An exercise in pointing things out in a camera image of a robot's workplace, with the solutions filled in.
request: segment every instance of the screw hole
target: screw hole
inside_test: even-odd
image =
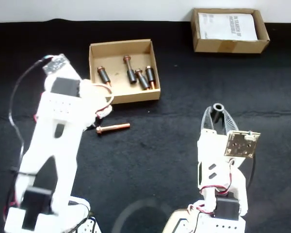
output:
[[[221,109],[222,109],[222,105],[220,105],[220,104],[216,104],[215,107],[216,107],[216,109],[218,109],[218,110],[221,110]]]

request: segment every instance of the black rectangular part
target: black rectangular part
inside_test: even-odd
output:
[[[51,92],[66,96],[79,97],[80,80],[57,77],[53,83]]]

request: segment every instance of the paper document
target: paper document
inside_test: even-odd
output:
[[[257,40],[251,14],[198,13],[201,39]]]

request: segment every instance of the cardboard tray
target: cardboard tray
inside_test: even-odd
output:
[[[139,84],[130,84],[127,77],[127,67],[123,61],[124,55],[131,57],[131,68],[142,69],[146,77],[145,68],[151,66],[156,77],[156,89],[143,90]],[[102,83],[97,73],[99,66],[105,70],[111,80],[114,93],[113,104],[158,100],[161,94],[160,79],[157,71],[153,44],[150,39],[115,41],[91,44],[89,48],[90,78],[93,83]],[[106,97],[109,93],[101,88]]]
[[[199,33],[198,13],[211,14],[251,14],[257,32],[257,41],[201,39]],[[226,53],[262,53],[270,42],[261,13],[255,9],[205,9],[194,8],[191,20],[193,45],[195,52]]]

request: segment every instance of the metal cylinder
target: metal cylinder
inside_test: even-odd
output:
[[[132,69],[127,70],[127,76],[128,76],[130,84],[134,84],[137,82],[136,75]]]
[[[97,72],[98,72],[103,83],[110,84],[109,76],[108,76],[106,69],[104,67],[98,67]]]
[[[147,66],[145,68],[145,73],[146,73],[146,76],[147,76],[147,79],[149,80],[149,82],[151,82],[151,81],[155,82],[154,70],[153,70],[153,68],[151,68],[151,66]]]
[[[151,85],[151,89],[155,89],[155,75],[154,75],[153,68],[151,68],[151,66],[147,66],[145,68],[145,73],[146,73],[147,79]]]
[[[145,76],[142,75],[142,70],[141,69],[137,69],[135,71],[138,79],[139,79],[139,83],[142,87],[143,90],[149,90],[150,89],[150,85],[149,83],[147,82]]]
[[[224,106],[220,103],[215,103],[211,108],[211,119],[213,123],[218,123],[219,119],[223,118]]]

